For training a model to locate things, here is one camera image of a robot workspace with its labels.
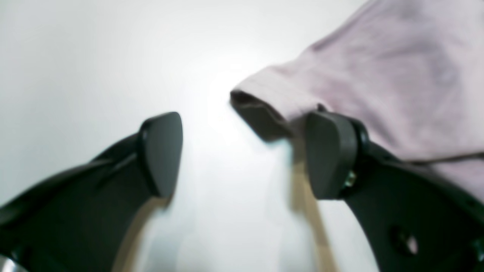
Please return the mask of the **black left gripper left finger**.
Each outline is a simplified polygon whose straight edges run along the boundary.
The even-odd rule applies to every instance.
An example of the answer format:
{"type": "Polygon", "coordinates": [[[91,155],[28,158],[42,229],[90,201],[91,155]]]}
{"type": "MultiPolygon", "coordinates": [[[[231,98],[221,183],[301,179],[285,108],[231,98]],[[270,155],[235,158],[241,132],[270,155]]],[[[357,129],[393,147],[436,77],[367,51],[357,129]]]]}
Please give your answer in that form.
{"type": "Polygon", "coordinates": [[[1,271],[110,272],[140,209],[174,194],[182,150],[180,114],[164,113],[20,193],[1,207],[1,271]]]}

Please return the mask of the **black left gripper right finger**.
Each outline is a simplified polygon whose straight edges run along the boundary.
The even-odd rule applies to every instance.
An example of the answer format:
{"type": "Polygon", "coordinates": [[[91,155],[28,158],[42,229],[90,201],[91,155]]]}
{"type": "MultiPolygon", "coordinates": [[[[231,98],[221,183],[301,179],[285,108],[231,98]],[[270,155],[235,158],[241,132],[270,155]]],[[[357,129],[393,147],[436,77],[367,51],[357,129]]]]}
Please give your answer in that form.
{"type": "Polygon", "coordinates": [[[306,119],[308,177],[318,200],[342,200],[381,272],[482,272],[483,205],[373,143],[357,119],[306,119]]]}

